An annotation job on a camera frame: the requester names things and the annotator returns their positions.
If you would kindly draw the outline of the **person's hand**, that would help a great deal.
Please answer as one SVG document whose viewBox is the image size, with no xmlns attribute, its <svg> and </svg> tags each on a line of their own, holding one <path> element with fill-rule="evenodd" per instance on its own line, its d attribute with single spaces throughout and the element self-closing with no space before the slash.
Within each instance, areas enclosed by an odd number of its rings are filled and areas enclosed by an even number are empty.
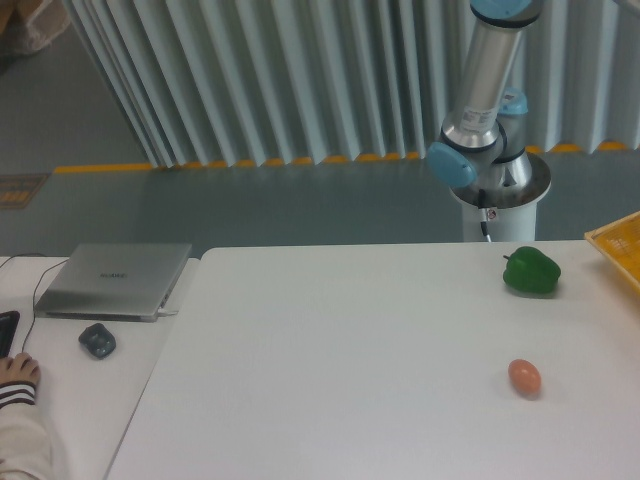
<svg viewBox="0 0 640 480">
<path fill-rule="evenodd" d="M 28 353 L 0 360 L 0 384 L 29 383 L 37 386 L 41 379 L 39 363 Z"/>
</svg>

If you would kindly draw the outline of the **white striped sleeve forearm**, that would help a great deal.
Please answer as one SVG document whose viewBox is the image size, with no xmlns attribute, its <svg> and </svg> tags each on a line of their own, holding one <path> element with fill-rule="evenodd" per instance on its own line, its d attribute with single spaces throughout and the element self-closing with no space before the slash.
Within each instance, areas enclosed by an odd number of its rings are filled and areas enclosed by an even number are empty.
<svg viewBox="0 0 640 480">
<path fill-rule="evenodd" d="M 1 384 L 1 478 L 55 479 L 52 441 L 26 380 Z"/>
</svg>

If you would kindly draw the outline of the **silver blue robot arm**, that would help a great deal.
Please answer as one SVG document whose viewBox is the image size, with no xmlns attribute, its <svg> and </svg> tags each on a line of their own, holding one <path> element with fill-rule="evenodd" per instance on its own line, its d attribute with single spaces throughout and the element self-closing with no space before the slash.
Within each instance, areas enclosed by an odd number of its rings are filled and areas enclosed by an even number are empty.
<svg viewBox="0 0 640 480">
<path fill-rule="evenodd" d="M 433 174 L 452 188 L 468 187 L 495 165 L 524 152 L 518 135 L 527 113 L 522 94 L 516 97 L 516 120 L 503 121 L 508 76 L 523 32 L 540 16 L 541 1 L 472 1 L 475 17 L 460 87 L 445 117 L 440 137 L 426 160 Z"/>
</svg>

